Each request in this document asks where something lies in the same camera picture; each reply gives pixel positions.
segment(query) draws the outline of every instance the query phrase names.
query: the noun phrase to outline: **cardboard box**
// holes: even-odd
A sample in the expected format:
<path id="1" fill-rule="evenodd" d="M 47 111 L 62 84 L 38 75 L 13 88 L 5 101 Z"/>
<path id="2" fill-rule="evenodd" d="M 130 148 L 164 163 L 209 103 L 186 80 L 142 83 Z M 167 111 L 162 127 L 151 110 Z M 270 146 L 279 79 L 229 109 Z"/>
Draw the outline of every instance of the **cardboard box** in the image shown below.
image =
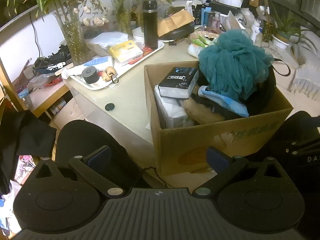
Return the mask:
<path id="1" fill-rule="evenodd" d="M 282 125 L 292 106 L 276 89 L 262 114 L 192 127 L 162 129 L 156 106 L 154 86 L 173 67 L 197 67 L 198 61 L 146 65 L 145 91 L 151 134 L 161 175 L 192 172 L 206 168 L 205 153 L 214 146 L 229 156 L 257 152 Z"/>

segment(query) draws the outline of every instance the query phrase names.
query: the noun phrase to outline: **black box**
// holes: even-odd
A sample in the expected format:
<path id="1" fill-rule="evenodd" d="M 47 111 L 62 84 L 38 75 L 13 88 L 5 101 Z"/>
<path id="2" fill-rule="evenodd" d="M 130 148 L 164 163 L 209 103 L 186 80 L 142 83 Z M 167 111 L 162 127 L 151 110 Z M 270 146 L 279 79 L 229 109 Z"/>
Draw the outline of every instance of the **black box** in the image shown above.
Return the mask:
<path id="1" fill-rule="evenodd" d="M 162 97 L 189 98 L 199 78 L 196 68 L 174 67 L 159 84 Z"/>

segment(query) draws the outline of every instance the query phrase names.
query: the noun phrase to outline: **tissue packet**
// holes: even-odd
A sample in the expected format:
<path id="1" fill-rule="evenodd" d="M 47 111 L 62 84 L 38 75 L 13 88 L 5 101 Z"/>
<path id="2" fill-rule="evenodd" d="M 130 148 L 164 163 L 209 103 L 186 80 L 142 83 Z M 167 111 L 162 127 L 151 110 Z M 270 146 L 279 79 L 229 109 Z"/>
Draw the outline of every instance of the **tissue packet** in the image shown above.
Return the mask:
<path id="1" fill-rule="evenodd" d="M 199 78 L 197 68 L 174 67 L 160 82 L 159 91 L 163 97 L 187 99 Z"/>
<path id="2" fill-rule="evenodd" d="M 179 128 L 194 126 L 194 121 L 184 111 L 184 99 L 162 97 L 158 85 L 155 86 L 155 95 L 157 106 L 160 110 L 161 127 Z"/>

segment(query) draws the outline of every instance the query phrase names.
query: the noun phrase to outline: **black strap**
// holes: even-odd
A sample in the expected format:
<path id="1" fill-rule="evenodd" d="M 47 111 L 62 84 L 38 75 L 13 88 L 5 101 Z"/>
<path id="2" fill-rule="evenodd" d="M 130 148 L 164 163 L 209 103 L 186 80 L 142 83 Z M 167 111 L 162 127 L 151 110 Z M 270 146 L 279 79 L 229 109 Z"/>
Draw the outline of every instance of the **black strap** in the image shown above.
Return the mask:
<path id="1" fill-rule="evenodd" d="M 279 58 L 275 58 L 275 61 L 282 61 L 287 67 L 288 67 L 288 73 L 287 74 L 281 74 L 279 73 L 275 67 L 273 67 L 273 69 L 280 75 L 280 76 L 283 76 L 283 77 L 288 77 L 291 75 L 291 69 L 289 68 L 289 66 L 287 65 L 287 63 L 285 63 L 282 59 L 279 59 Z"/>

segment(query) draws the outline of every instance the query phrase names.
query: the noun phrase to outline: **power cord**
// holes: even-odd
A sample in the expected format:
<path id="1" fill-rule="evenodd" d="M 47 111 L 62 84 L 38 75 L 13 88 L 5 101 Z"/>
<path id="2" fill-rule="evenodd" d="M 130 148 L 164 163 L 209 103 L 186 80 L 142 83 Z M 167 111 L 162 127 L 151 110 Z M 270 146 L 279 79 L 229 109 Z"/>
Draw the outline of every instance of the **power cord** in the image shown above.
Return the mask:
<path id="1" fill-rule="evenodd" d="M 33 32 L 34 32 L 34 34 L 35 34 L 35 43 L 36 43 L 36 45 L 37 45 L 37 47 L 38 47 L 39 57 L 40 57 L 40 49 L 39 49 L 39 45 L 38 45 L 37 39 L 36 39 L 36 29 L 35 29 L 35 27 L 34 27 L 34 25 L 33 25 L 32 19 L 31 19 L 31 12 L 29 12 L 29 18 L 30 18 L 31 25 L 32 25 L 32 27 L 33 27 Z"/>
<path id="2" fill-rule="evenodd" d="M 144 169 L 142 169 L 141 172 L 140 172 L 140 176 L 136 179 L 134 185 L 136 185 L 137 182 L 139 181 L 139 179 L 142 178 L 143 173 L 145 173 L 146 171 L 148 171 L 148 170 L 150 170 L 150 169 L 153 169 L 153 170 L 154 170 L 155 174 L 156 174 L 157 177 L 162 181 L 162 183 L 164 184 L 165 188 L 168 188 L 168 185 L 167 185 L 166 182 L 159 176 L 159 174 L 158 174 L 158 172 L 157 172 L 157 170 L 156 170 L 155 167 L 149 167 L 149 168 L 144 168 Z"/>

